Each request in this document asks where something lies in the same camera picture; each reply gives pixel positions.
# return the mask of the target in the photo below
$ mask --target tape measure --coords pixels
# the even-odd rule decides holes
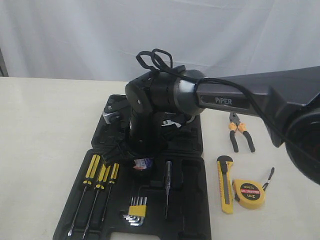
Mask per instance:
[[[251,180],[235,179],[232,186],[235,192],[234,199],[246,209],[258,209],[266,200],[266,188],[270,183],[270,179],[275,172],[275,168],[271,169],[268,181],[261,186],[260,183]]]

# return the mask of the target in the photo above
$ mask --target yellow utility knife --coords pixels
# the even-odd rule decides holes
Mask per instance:
[[[229,169],[234,164],[234,161],[229,156],[220,156],[216,160],[219,176],[219,188],[221,198],[221,208],[226,214],[234,212],[232,188],[229,178]]]

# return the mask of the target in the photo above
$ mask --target tape measure label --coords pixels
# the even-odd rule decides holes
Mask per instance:
[[[255,201],[255,200],[258,200],[260,198],[260,191],[259,189],[251,184],[251,183],[244,183],[241,185],[240,187],[240,190],[241,190],[241,194],[248,200],[251,200],[251,201]]]

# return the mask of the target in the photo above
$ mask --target pliers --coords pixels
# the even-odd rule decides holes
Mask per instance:
[[[230,140],[231,140],[234,152],[235,153],[239,152],[238,144],[237,144],[237,141],[235,138],[235,133],[238,129],[245,136],[245,138],[248,142],[250,151],[252,153],[254,153],[256,151],[256,149],[255,149],[254,143],[252,141],[252,138],[246,129],[246,125],[244,123],[240,122],[238,115],[234,112],[230,112],[229,120],[230,120],[230,123],[229,123]]]

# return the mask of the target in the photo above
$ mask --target screwdriver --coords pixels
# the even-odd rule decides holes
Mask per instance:
[[[166,195],[166,204],[165,204],[165,219],[168,215],[168,204],[169,204],[169,193],[171,188],[171,173],[172,173],[172,162],[165,162],[165,195]]]
[[[94,187],[96,189],[95,198],[94,198],[93,204],[91,206],[91,210],[90,210],[88,221],[86,222],[86,226],[85,226],[85,229],[84,229],[84,232],[83,232],[83,235],[82,235],[82,240],[85,239],[85,237],[87,235],[87,232],[89,230],[91,217],[92,217],[92,214],[94,212],[94,208],[95,208],[95,205],[96,205],[96,201],[97,201],[99,192],[100,192],[100,190],[104,190],[105,189],[105,185],[106,185],[106,182],[107,182],[107,178],[108,178],[109,172],[110,172],[110,166],[106,167],[103,164],[101,169],[100,169],[99,176],[98,176],[98,178],[96,180],[96,183],[95,183],[95,187]]]
[[[118,177],[118,171],[119,171],[119,163],[114,163],[113,166],[112,166],[110,179],[108,180],[108,184],[110,185],[110,187],[109,187],[109,193],[108,193],[108,196],[106,198],[105,205],[104,205],[104,210],[103,210],[102,219],[101,219],[102,223],[105,220],[105,215],[106,215],[106,212],[107,212],[107,206],[108,206],[108,201],[109,201],[111,189],[112,189],[112,186],[116,183],[116,180],[117,180],[117,177]]]
[[[68,232],[68,236],[69,237],[72,235],[72,232],[74,230],[75,223],[76,223],[76,218],[77,218],[77,215],[78,215],[78,212],[79,212],[79,208],[80,208],[81,202],[84,199],[84,195],[85,195],[86,191],[88,190],[88,187],[92,185],[92,181],[93,181],[93,179],[95,177],[95,174],[96,174],[96,171],[97,171],[97,167],[99,165],[99,161],[100,161],[100,156],[97,155],[97,154],[94,154],[92,156],[92,158],[91,158],[90,165],[89,165],[89,167],[88,167],[88,169],[86,171],[86,174],[85,174],[85,178],[84,178],[84,181],[83,181],[84,189],[83,189],[80,201],[78,203],[78,206],[76,208],[75,214],[73,216],[72,224],[71,224],[70,230]]]

